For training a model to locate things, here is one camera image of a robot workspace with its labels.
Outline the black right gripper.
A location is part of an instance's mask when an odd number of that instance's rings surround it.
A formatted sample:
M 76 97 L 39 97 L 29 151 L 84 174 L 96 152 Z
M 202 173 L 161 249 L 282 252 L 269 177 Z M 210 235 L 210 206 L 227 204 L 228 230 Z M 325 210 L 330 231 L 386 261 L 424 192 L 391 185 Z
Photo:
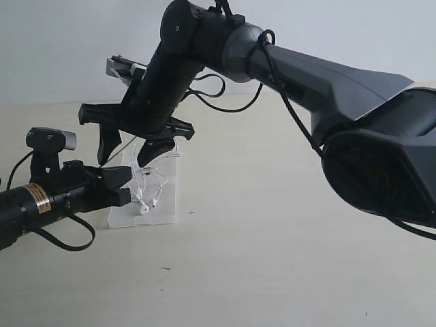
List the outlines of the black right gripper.
M 195 79 L 193 76 L 121 76 L 119 79 L 127 85 L 121 102 L 82 104 L 78 112 L 81 125 L 99 125 L 99 165 L 106 164 L 113 150 L 121 144 L 119 130 L 149 139 L 138 153 L 138 165 L 141 168 L 173 150 L 173 137 L 192 138 L 195 133 L 193 125 L 174 118 L 172 114 L 184 100 Z

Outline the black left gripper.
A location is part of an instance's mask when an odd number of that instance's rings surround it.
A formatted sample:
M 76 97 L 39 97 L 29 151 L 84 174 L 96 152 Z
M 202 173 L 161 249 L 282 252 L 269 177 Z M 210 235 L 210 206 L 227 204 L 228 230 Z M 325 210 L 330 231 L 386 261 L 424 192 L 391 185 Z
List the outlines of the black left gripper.
M 131 202 L 129 188 L 108 189 L 103 199 L 98 176 L 109 187 L 123 187 L 132 179 L 129 166 L 96 168 L 80 160 L 66 161 L 63 167 L 50 173 L 51 215 L 89 213 L 108 207 L 122 207 Z

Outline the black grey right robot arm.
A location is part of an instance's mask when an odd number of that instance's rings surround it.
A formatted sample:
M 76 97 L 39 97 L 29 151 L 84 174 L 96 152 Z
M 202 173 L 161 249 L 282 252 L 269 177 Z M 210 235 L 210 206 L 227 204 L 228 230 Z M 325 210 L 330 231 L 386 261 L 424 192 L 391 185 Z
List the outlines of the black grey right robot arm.
M 279 47 L 269 30 L 231 13 L 226 1 L 210 8 L 171 2 L 144 73 L 133 61 L 108 61 L 107 73 L 128 86 L 123 100 L 83 104 L 78 113 L 81 124 L 99 125 L 99 162 L 121 131 L 145 139 L 143 165 L 172 148 L 174 137 L 190 138 L 192 126 L 173 112 L 204 68 L 234 82 L 257 80 L 308 110 L 306 135 L 348 204 L 399 225 L 435 226 L 435 90 Z

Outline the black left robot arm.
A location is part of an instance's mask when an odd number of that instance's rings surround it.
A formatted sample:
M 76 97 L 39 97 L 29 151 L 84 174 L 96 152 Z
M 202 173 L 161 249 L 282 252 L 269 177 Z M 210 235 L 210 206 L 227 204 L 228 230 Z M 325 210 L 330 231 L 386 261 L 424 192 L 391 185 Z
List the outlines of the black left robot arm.
M 66 251 L 83 251 L 94 242 L 94 227 L 77 216 L 131 202 L 126 184 L 132 179 L 129 166 L 99 168 L 72 160 L 57 172 L 40 175 L 27 185 L 1 192 L 1 249 L 21 236 L 35 233 Z M 89 242 L 69 245 L 44 228 L 68 218 L 91 233 Z

